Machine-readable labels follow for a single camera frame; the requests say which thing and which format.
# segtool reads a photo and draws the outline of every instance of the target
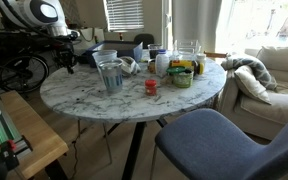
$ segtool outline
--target bicycle wheel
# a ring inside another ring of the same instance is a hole
[[[0,88],[26,93],[39,88],[49,75],[46,60],[38,55],[23,54],[10,58],[0,67]]]

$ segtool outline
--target wooden floor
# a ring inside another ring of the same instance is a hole
[[[77,120],[52,112],[40,99],[39,91],[28,94],[27,102],[35,111],[64,139],[69,146],[67,156],[59,159],[65,173],[69,178],[74,175],[75,180],[119,180],[122,177],[123,169],[134,132],[135,124],[121,124],[108,138],[113,162],[109,163],[109,154],[106,146],[102,124],[81,122],[83,130],[77,139]],[[176,117],[167,118],[171,122]],[[148,180],[154,149],[154,137],[160,130],[156,122],[148,122],[144,131],[141,148],[135,166],[133,179]],[[259,143],[268,143],[267,140],[253,137]],[[14,172],[8,174],[8,179],[18,179]],[[47,180],[44,171],[35,176],[36,180]],[[158,150],[155,163],[154,180],[181,180],[187,179],[179,172],[166,157]]]

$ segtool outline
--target curtain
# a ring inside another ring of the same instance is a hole
[[[173,3],[174,40],[197,39],[202,52],[215,52],[222,0],[185,0]]]

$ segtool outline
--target jar lid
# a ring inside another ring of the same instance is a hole
[[[177,74],[177,73],[184,72],[185,69],[186,68],[184,66],[174,66],[174,67],[167,68],[166,72],[171,73],[171,74]]]
[[[148,79],[145,81],[145,86],[156,86],[156,81],[154,79]]]

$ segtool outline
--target marble tabletop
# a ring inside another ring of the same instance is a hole
[[[189,88],[161,84],[157,75],[147,71],[146,63],[139,64],[142,71],[123,78],[123,90],[116,94],[107,93],[96,68],[76,65],[74,74],[59,69],[43,82],[41,98],[55,112],[87,121],[143,122],[198,108],[219,93],[226,80],[223,68],[210,59],[204,73],[196,75]],[[156,96],[145,94],[146,79],[157,81]]]

